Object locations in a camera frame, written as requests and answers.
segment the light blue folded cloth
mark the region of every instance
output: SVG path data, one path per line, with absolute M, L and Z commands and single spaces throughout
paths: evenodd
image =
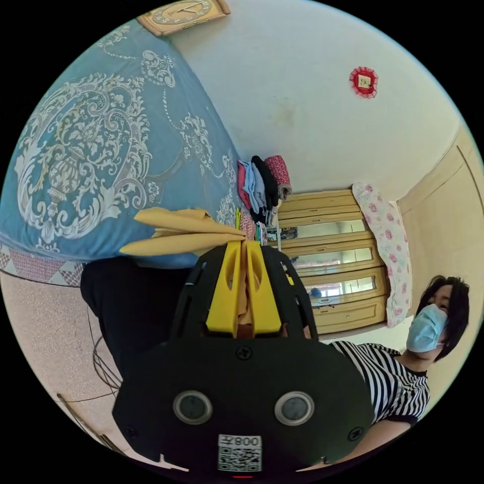
M 262 179 L 261 172 L 257 169 L 257 167 L 251 163 L 252 170 L 254 171 L 254 177 L 256 179 L 256 186 L 254 195 L 256 197 L 257 203 L 260 207 L 267 207 L 266 201 L 266 186 L 264 185 L 264 180 Z
M 255 196 L 255 191 L 256 191 L 256 178 L 254 176 L 254 171 L 252 169 L 252 163 L 247 163 L 246 161 L 239 160 L 241 164 L 244 166 L 246 169 L 246 179 L 244 181 L 244 186 L 242 187 L 242 190 L 247 193 L 249 196 L 249 200 L 252 205 L 252 210 L 255 213 L 259 213 L 260 206 L 259 202 L 256 199 Z

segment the qr code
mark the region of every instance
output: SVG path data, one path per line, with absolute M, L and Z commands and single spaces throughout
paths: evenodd
M 262 466 L 262 448 L 220 447 L 218 454 L 219 470 L 256 472 Z

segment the person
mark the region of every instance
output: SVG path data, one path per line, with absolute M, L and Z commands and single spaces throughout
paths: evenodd
M 373 424 L 362 441 L 336 463 L 384 446 L 417 423 L 430 400 L 427 370 L 457 346 L 468 323 L 469 286 L 458 277 L 438 275 L 420 298 L 403 354 L 374 343 L 331 343 L 360 371 L 374 410 Z
M 99 320 L 122 378 L 137 358 L 169 338 L 178 297 L 190 271 L 139 267 L 126 257 L 85 266 L 81 294 Z M 447 356 L 462 337 L 469 319 L 468 293 L 469 287 L 460 278 L 434 277 L 420 298 L 403 354 L 374 343 L 331 343 L 361 373 L 374 410 L 367 434 L 338 462 L 385 445 L 422 416 L 430 399 L 427 370 Z M 287 334 L 285 328 L 281 334 Z M 322 462 L 302 470 L 326 465 Z

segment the black hair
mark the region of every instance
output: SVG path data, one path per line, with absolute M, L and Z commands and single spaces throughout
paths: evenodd
M 442 286 L 446 285 L 452 286 L 445 325 L 446 340 L 435 361 L 446 357 L 457 346 L 469 324 L 469 286 L 460 277 L 435 276 L 423 292 L 415 315 L 427 306 L 429 299 Z

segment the yellow robot part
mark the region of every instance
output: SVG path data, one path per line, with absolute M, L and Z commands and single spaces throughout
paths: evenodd
M 206 321 L 210 332 L 231 333 L 233 338 L 237 334 L 240 252 L 239 241 L 231 241 L 227 244 Z
M 254 336 L 278 333 L 281 329 L 281 319 L 262 256 L 261 246 L 258 242 L 252 240 L 247 242 L 247 280 Z

